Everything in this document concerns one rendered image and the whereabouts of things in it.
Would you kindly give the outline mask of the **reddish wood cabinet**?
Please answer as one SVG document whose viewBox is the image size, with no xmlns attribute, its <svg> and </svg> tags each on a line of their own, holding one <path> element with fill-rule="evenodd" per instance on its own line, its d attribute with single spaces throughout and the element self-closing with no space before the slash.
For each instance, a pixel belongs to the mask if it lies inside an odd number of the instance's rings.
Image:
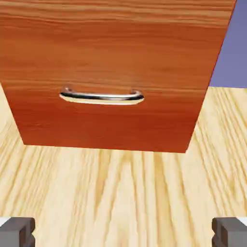
<svg viewBox="0 0 247 247">
<path fill-rule="evenodd" d="M 206 93 L 236 1 L 0 0 L 0 84 Z"/>
</svg>

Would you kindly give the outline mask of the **reddish wood drawer front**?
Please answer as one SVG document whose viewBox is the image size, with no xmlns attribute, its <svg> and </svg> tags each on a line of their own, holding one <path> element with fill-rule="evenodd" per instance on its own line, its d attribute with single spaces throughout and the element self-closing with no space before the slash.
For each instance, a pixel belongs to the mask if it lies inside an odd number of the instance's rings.
<svg viewBox="0 0 247 247">
<path fill-rule="evenodd" d="M 143 90 L 131 106 L 67 102 L 52 84 L 2 83 L 26 145 L 184 153 L 204 90 Z"/>
</svg>

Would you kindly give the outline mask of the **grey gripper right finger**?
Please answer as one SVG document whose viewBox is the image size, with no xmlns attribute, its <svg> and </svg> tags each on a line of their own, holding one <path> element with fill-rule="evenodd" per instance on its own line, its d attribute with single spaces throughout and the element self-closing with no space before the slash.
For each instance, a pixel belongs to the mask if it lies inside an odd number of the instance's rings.
<svg viewBox="0 0 247 247">
<path fill-rule="evenodd" d="M 247 217 L 212 219 L 212 247 L 247 247 Z"/>
</svg>

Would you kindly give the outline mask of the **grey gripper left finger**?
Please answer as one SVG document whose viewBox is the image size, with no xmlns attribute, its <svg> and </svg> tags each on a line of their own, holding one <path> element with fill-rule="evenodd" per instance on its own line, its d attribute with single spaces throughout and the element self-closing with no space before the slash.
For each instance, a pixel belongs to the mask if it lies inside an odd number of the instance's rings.
<svg viewBox="0 0 247 247">
<path fill-rule="evenodd" d="M 0 247 L 35 247 L 36 222 L 29 217 L 0 217 Z"/>
</svg>

